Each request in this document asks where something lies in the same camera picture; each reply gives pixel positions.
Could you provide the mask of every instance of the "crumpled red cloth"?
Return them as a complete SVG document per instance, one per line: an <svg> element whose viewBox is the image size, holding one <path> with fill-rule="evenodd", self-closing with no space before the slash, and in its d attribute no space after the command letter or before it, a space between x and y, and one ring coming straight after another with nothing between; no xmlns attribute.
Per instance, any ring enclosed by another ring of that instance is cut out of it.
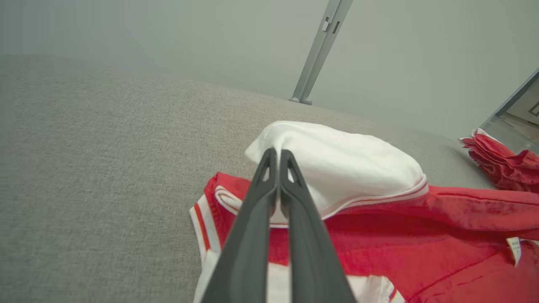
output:
<svg viewBox="0 0 539 303"><path fill-rule="evenodd" d="M539 156L535 153L523 150L517 155L480 128L460 141L496 187L539 194Z"/></svg>

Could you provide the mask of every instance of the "white fabric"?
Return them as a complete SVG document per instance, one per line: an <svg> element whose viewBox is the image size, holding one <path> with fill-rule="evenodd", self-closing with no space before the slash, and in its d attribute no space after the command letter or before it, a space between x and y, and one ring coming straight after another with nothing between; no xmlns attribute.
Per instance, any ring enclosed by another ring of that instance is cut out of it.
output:
<svg viewBox="0 0 539 303"><path fill-rule="evenodd" d="M312 123L277 121L267 126L245 150L259 162L268 148L293 154L320 216L343 208L411 199L428 191L426 176L411 156L368 135L350 134ZM218 187L216 198L237 213L241 200ZM277 205L272 227L287 227Z"/></svg>
<svg viewBox="0 0 539 303"><path fill-rule="evenodd" d="M199 303L202 300L204 292L210 278L213 274L219 254L208 250L206 259L202 267L202 273L198 279L197 288L195 290L194 303ZM290 302L290 271L288 266L269 263L267 276L267 303L287 303ZM390 302L391 294L395 287L393 283L386 277L368 276L347 276L350 288L354 293L357 302L361 303L383 303ZM400 293L395 292L391 302L404 302Z"/></svg>

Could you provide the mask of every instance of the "red fabric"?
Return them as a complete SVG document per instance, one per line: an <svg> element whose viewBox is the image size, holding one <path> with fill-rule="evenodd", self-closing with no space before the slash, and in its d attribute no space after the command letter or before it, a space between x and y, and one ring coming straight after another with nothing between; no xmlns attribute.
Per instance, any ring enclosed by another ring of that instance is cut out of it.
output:
<svg viewBox="0 0 539 303"><path fill-rule="evenodd" d="M502 143L483 134L462 140L494 185L504 190L539 193L539 157L529 150L518 155Z"/></svg>
<svg viewBox="0 0 539 303"><path fill-rule="evenodd" d="M205 189L224 245L235 215L215 199L218 185L243 199L250 182L218 173ZM537 302L537 247L523 244L515 268L505 238L539 240L538 218L532 192L431 186L422 197L345 209L325 223L347 274L386 276L406 301ZM288 263L288 230L271 230L269 260Z"/></svg>

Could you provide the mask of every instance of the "white wall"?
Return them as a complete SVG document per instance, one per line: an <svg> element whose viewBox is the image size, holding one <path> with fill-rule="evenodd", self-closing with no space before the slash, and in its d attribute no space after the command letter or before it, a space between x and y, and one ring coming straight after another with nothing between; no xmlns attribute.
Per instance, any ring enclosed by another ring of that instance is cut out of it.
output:
<svg viewBox="0 0 539 303"><path fill-rule="evenodd" d="M0 0L2 53L290 98L326 0ZM539 67L538 0L355 0L315 106L456 137Z"/></svg>

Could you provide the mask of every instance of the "white label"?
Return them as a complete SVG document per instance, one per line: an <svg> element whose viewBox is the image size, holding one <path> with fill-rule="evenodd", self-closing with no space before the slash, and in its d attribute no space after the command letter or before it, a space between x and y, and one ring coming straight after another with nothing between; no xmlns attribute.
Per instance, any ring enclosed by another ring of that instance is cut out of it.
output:
<svg viewBox="0 0 539 303"><path fill-rule="evenodd" d="M511 252L513 253L513 258L515 259L515 267L519 263L520 256L522 255L522 250L520 249L520 240L518 237L514 238L507 238L507 243L509 244L509 247L511 248Z"/></svg>

